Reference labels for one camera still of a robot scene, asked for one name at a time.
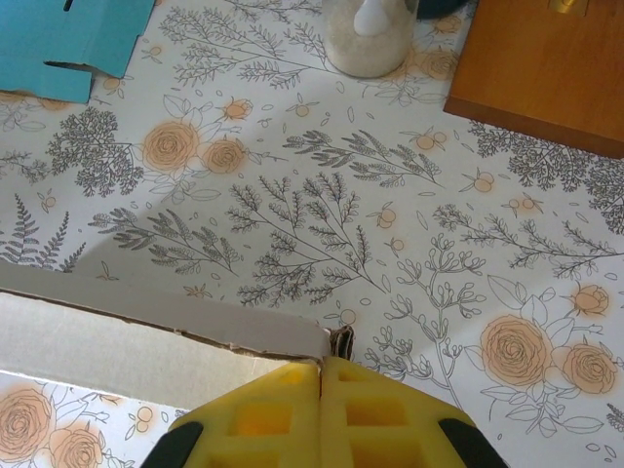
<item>blue cardboard box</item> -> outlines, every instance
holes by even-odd
[[[87,102],[93,69],[121,78],[154,0],[0,0],[0,90]]]

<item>floral tablecloth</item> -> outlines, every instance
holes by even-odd
[[[0,94],[0,257],[352,325],[511,466],[624,466],[624,171],[443,113],[474,9],[358,81],[319,0],[157,0],[89,105]],[[176,415],[0,383],[3,468],[138,466]]]

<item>white granules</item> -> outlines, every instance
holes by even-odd
[[[376,36],[360,36],[353,21],[363,0],[323,0],[325,50],[333,66],[347,75],[383,76],[399,67],[410,51],[415,13],[406,0],[380,1],[390,27]]]

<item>white cardboard box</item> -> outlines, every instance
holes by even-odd
[[[184,409],[331,353],[302,318],[2,261],[0,323],[1,371]]]

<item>wooden board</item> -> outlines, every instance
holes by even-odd
[[[624,158],[624,0],[481,0],[445,111]]]

